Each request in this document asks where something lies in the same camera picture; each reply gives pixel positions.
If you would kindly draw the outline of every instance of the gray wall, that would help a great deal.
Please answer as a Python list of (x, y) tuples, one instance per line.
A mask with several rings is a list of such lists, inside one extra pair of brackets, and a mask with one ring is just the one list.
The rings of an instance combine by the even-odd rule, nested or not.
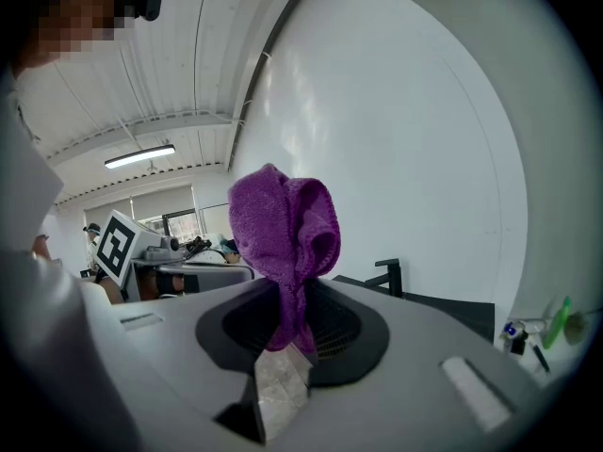
[(477, 60), (502, 102), (528, 190), (513, 315), (602, 304), (603, 116), (590, 72), (544, 0), (413, 0)]

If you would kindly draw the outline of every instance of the ceiling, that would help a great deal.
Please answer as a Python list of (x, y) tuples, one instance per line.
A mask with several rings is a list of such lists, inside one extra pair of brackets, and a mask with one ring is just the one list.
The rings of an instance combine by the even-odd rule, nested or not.
[[(256, 36), (274, 3), (286, 1), (163, 0), (159, 18), (136, 19), (112, 52), (26, 71), (18, 82), (24, 119), (65, 183), (57, 203), (81, 202), (151, 173), (223, 169), (249, 62), (258, 57)], [(156, 169), (149, 161), (104, 167), (107, 159), (166, 142), (176, 154), (154, 159)]]

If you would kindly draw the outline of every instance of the fluorescent light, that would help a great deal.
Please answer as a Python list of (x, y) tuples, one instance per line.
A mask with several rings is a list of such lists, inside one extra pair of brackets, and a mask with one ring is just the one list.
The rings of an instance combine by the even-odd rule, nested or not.
[(151, 149), (145, 149), (144, 151), (138, 151), (136, 153), (126, 154), (122, 157), (116, 157), (115, 159), (109, 159), (105, 161), (105, 167), (109, 169), (115, 169), (119, 166), (125, 166), (126, 164), (132, 164), (133, 162), (143, 161), (145, 159), (153, 159), (160, 155), (173, 154), (176, 152), (176, 148), (172, 144), (161, 147), (153, 147)]

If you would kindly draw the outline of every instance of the white corrugated ceiling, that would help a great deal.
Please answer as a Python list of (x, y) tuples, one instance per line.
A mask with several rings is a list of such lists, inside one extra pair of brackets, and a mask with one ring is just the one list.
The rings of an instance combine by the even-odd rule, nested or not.
[[(119, 50), (89, 63), (59, 61), (25, 72), (19, 81), (25, 121), (65, 183), (57, 202), (149, 172), (222, 163), (234, 132), (224, 116), (233, 116), (251, 42), (272, 1), (163, 0), (159, 19), (136, 19)], [(199, 110), (221, 118), (137, 137), (142, 148), (167, 141), (176, 147), (176, 154), (154, 159), (156, 170), (148, 170), (149, 161), (104, 167), (107, 159), (139, 149), (125, 140), (119, 120), (145, 123)], [(94, 136), (107, 130), (123, 133), (119, 144), (73, 153), (82, 141), (102, 144)]]

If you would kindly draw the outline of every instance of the green object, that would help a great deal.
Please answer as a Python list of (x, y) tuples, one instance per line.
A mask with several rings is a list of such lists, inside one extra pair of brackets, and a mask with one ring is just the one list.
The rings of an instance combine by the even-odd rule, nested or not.
[(557, 336), (563, 329), (565, 322), (567, 321), (567, 317), (569, 316), (569, 305), (571, 304), (571, 300), (569, 297), (565, 297), (563, 300), (562, 308), (555, 314), (553, 321), (551, 321), (548, 330), (543, 336), (543, 347), (545, 350), (551, 348)]

